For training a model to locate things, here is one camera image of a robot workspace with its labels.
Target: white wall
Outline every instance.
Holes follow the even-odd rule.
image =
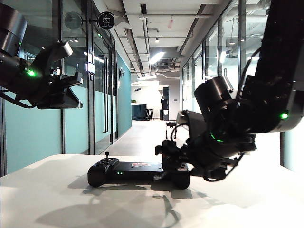
[[[141,90],[136,91],[139,87],[131,88],[131,99],[136,100],[137,105],[147,105],[147,109],[153,109],[154,118],[160,117],[159,110],[162,109],[161,98],[162,95],[158,90],[158,87],[143,86]]]
[[[176,120],[178,111],[180,110],[180,82],[174,80],[169,82],[169,120]]]

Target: table surface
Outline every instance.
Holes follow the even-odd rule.
[[[104,156],[47,157],[0,179],[1,228],[302,227],[303,179],[280,166],[244,161],[225,180],[124,182],[94,189],[87,170]],[[118,157],[121,161],[151,158]]]

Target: corridor floor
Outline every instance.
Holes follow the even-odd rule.
[[[173,128],[168,128],[168,138],[170,138],[172,130]],[[177,145],[182,146],[187,138],[188,131],[179,127],[176,135]],[[109,151],[110,156],[139,156],[158,161],[161,156],[154,155],[154,148],[161,145],[165,139],[165,121],[132,121],[132,127],[105,151]]]

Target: reception desk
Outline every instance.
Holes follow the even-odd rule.
[[[147,105],[133,104],[132,105],[132,119],[133,120],[148,120]]]

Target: robotic arm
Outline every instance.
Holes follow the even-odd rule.
[[[256,133],[283,132],[297,126],[304,111],[304,1],[271,3],[256,74],[247,76],[247,63],[232,98],[225,77],[201,84],[194,95],[202,114],[179,113],[177,122],[189,127],[181,148],[165,140],[155,148],[164,170],[182,162],[195,167],[193,175],[206,181],[224,179],[248,151],[256,149]],[[231,156],[240,155],[238,159]]]
[[[67,42],[57,42],[43,49],[30,62],[17,56],[26,31],[27,21],[13,8],[0,3],[0,97],[24,108],[81,108],[82,103],[70,87],[83,82],[82,75],[56,75],[53,62],[70,56]],[[16,94],[15,98],[6,92]],[[27,105],[20,100],[28,100]]]

